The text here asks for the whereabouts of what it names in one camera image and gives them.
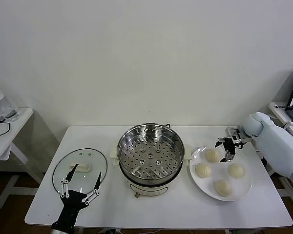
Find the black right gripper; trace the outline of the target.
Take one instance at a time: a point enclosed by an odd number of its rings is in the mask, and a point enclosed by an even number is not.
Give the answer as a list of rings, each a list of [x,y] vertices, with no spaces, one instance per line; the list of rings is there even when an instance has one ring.
[[[218,141],[215,144],[215,147],[218,147],[220,145],[224,146],[225,149],[225,156],[220,160],[220,162],[230,162],[234,159],[234,153],[236,148],[242,149],[243,143],[240,142],[234,142],[231,137],[220,137]]]

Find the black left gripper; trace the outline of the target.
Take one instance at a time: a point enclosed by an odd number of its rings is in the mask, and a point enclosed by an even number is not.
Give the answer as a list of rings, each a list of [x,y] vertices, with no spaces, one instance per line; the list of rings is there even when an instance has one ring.
[[[95,198],[100,195],[101,175],[97,178],[93,190],[88,194],[80,193],[74,190],[69,190],[68,184],[71,181],[78,163],[74,165],[67,176],[61,180],[61,201],[63,203],[62,211],[57,221],[51,225],[51,229],[57,231],[75,231],[75,223],[79,211],[86,208]]]

